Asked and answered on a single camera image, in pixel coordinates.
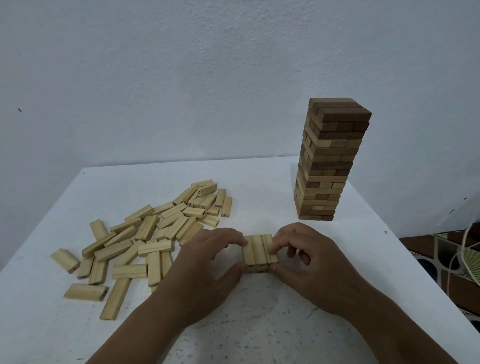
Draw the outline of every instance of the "person's left hand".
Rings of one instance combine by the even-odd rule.
[[[232,265],[219,279],[215,279],[211,267],[211,261],[229,244],[245,246],[247,241],[235,229],[201,229],[180,248],[168,274],[152,294],[151,299],[158,301],[164,313],[174,316],[181,329],[220,306],[240,281],[245,270],[243,262]]]

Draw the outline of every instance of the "speckled table surface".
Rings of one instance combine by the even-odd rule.
[[[88,223],[115,225],[138,208],[171,201],[191,182],[212,178],[234,202],[219,227],[275,233],[297,221],[297,157],[175,162],[84,169],[0,273],[0,363],[84,363],[150,294],[134,279],[116,321],[104,303],[66,300],[78,282],[49,255],[80,256],[93,242]],[[306,221],[333,238],[371,284],[395,300],[459,363],[480,357],[479,335],[388,227],[347,183],[334,221]],[[299,266],[297,259],[280,260]],[[213,261],[222,274],[241,259],[231,246]],[[108,272],[106,285],[113,281]],[[315,307],[270,274],[245,275],[227,301],[187,328],[165,363],[375,363],[345,320]]]

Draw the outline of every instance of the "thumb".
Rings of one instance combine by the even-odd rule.
[[[308,273],[298,272],[297,270],[289,268],[281,263],[272,264],[269,269],[283,283],[303,295],[303,287],[305,287],[305,281]]]
[[[235,286],[240,282],[240,278],[245,270],[245,263],[237,262],[232,265],[223,276],[217,279],[217,292],[221,302],[224,302],[230,292],[235,288]]]

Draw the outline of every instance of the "textured wall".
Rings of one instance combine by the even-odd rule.
[[[28,223],[2,223],[16,233],[1,244],[23,241],[80,166],[296,155],[308,98],[321,96],[373,111],[351,181],[395,233],[430,232],[480,182],[479,11],[3,1],[1,213]]]

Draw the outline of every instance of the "forearm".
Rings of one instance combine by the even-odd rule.
[[[87,364],[154,364],[181,330],[168,306],[162,306],[158,297],[150,297],[127,317]]]
[[[398,305],[367,285],[357,305],[341,316],[355,326],[379,363],[456,363]]]

